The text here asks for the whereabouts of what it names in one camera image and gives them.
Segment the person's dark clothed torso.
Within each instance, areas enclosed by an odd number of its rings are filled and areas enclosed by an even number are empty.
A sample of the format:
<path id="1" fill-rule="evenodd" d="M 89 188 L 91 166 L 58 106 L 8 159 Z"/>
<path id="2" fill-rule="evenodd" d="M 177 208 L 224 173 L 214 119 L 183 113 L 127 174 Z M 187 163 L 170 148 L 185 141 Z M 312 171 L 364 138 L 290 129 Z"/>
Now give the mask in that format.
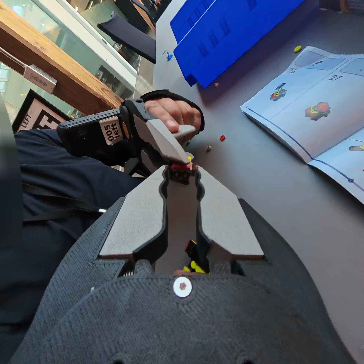
<path id="1" fill-rule="evenodd" d="M 143 180 L 118 171 L 130 154 L 125 142 L 84 157 L 70 155 L 55 130 L 15 134 L 21 181 L 108 209 Z M 76 213 L 25 224 L 15 241 L 1 232 L 1 333 L 26 331 L 61 260 L 98 218 Z"/>

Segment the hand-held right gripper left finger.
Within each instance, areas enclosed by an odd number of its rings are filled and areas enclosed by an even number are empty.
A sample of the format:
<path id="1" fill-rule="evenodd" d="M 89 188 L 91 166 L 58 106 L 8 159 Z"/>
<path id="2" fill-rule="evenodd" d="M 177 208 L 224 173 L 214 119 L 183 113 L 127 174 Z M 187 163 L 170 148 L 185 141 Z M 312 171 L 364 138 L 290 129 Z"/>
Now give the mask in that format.
<path id="1" fill-rule="evenodd" d="M 124 198 L 99 252 L 105 259 L 154 264 L 168 247 L 167 166 L 161 166 Z"/>

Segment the black chair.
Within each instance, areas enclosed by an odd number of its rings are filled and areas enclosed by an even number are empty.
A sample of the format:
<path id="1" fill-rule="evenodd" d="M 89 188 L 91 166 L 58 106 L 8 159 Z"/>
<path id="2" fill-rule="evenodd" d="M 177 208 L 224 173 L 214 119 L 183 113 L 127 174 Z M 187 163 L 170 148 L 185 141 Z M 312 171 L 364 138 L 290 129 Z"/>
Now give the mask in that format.
<path id="1" fill-rule="evenodd" d="M 115 42 L 156 64 L 155 39 L 135 28 L 124 17 L 113 14 L 109 20 L 98 23 L 97 27 Z"/>

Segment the wooden beam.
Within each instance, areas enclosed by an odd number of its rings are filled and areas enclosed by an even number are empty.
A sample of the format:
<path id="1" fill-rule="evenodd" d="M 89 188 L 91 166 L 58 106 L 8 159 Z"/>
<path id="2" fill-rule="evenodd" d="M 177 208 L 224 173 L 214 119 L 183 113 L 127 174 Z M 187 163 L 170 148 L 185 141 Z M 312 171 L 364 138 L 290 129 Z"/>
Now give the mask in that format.
<path id="1" fill-rule="evenodd" d="M 35 65 L 57 80 L 53 94 L 85 115 L 118 108 L 123 99 L 0 2 L 1 62 L 22 73 Z"/>

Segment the white wall device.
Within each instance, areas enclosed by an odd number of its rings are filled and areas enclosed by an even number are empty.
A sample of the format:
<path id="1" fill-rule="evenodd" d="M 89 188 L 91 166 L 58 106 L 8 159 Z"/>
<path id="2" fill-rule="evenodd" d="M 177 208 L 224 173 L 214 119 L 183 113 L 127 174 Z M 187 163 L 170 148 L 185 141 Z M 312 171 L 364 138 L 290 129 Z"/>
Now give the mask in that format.
<path id="1" fill-rule="evenodd" d="M 25 65 L 23 77 L 49 94 L 53 94 L 57 85 L 57 80 L 55 78 L 48 75 L 34 64 Z"/>

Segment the black yellow lego spider assembly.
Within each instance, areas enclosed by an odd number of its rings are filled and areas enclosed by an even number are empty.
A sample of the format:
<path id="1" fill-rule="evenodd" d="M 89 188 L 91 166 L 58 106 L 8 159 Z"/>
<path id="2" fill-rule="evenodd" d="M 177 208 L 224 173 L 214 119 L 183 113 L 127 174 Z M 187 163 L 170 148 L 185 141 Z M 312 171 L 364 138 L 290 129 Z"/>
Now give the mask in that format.
<path id="1" fill-rule="evenodd" d="M 189 264 L 183 268 L 184 272 L 210 274 L 208 261 L 202 261 L 200 259 L 197 251 L 197 243 L 194 240 L 190 239 L 184 250 L 190 258 Z"/>

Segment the small red black lego assembly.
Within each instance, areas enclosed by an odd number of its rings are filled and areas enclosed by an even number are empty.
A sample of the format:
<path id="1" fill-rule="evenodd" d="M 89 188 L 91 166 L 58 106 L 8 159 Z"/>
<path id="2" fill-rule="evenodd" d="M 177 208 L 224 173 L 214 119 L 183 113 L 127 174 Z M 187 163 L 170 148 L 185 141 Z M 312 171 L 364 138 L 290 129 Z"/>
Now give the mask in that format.
<path id="1" fill-rule="evenodd" d="M 187 154 L 189 163 L 181 164 L 172 162 L 168 166 L 168 175 L 171 181 L 187 186 L 190 184 L 190 178 L 195 177 L 198 166 L 193 162 L 194 156 Z"/>

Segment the blue plastic bin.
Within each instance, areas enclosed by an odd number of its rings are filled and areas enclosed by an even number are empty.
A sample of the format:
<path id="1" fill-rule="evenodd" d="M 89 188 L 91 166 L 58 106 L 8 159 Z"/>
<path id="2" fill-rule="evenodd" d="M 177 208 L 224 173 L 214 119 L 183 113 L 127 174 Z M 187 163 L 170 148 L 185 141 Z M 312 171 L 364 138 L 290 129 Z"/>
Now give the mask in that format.
<path id="1" fill-rule="evenodd" d="M 214 2 L 214 0 L 185 1 L 170 21 L 170 26 L 177 44 L 181 42 Z"/>
<path id="2" fill-rule="evenodd" d="M 174 49 L 184 79 L 206 88 L 302 3 L 215 0 Z"/>

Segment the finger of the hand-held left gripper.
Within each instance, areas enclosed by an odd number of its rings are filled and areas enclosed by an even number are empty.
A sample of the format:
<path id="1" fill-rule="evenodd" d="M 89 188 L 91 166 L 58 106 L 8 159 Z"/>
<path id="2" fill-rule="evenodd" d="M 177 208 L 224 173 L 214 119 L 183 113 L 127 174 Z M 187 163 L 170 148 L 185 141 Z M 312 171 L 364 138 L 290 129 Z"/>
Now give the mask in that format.
<path id="1" fill-rule="evenodd" d="M 125 162 L 125 173 L 133 176 L 147 178 L 157 171 L 161 166 L 168 165 L 169 162 L 154 149 L 142 149 L 140 153 L 132 153 Z"/>
<path id="2" fill-rule="evenodd" d="M 177 139 L 193 132 L 192 125 L 180 125 L 175 133 L 170 130 L 160 119 L 142 120 L 134 115 L 134 125 L 139 137 L 159 152 L 166 161 L 174 161 L 180 164 L 190 163 L 189 157 L 183 150 Z"/>

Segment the person's left hand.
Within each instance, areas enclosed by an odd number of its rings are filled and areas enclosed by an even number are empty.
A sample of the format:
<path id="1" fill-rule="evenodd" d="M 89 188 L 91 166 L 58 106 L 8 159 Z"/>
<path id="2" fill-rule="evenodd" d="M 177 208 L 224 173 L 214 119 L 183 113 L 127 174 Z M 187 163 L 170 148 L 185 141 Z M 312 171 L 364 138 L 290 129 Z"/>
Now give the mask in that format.
<path id="1" fill-rule="evenodd" d="M 171 132 L 176 132 L 180 125 L 193 126 L 193 136 L 204 130 L 203 112 L 192 101 L 167 89 L 151 91 L 140 98 L 145 109 L 160 119 Z"/>

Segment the black framed sign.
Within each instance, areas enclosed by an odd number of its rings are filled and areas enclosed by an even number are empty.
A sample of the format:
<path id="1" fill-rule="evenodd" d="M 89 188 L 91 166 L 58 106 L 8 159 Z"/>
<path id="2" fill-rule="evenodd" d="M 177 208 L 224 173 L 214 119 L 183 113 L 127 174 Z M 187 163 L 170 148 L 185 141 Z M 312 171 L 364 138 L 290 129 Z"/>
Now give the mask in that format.
<path id="1" fill-rule="evenodd" d="M 42 96 L 30 89 L 15 120 L 12 123 L 14 134 L 22 130 L 56 130 L 71 118 Z"/>

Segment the lego instruction booklet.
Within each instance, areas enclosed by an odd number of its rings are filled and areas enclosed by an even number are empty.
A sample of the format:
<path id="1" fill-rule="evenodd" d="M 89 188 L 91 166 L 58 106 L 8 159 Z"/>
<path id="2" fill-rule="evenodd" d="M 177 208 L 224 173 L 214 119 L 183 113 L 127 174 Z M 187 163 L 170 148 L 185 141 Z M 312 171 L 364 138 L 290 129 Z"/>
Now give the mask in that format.
<path id="1" fill-rule="evenodd" d="M 240 109 L 364 202 L 363 54 L 308 46 Z"/>

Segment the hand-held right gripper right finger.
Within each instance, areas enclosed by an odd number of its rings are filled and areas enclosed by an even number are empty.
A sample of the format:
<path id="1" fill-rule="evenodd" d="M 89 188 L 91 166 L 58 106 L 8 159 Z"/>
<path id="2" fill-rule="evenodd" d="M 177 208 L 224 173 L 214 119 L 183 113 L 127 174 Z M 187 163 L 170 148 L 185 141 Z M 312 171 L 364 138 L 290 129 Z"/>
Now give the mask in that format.
<path id="1" fill-rule="evenodd" d="M 195 184 L 199 257 L 208 262 L 262 259 L 263 250 L 238 197 L 200 166 Z"/>

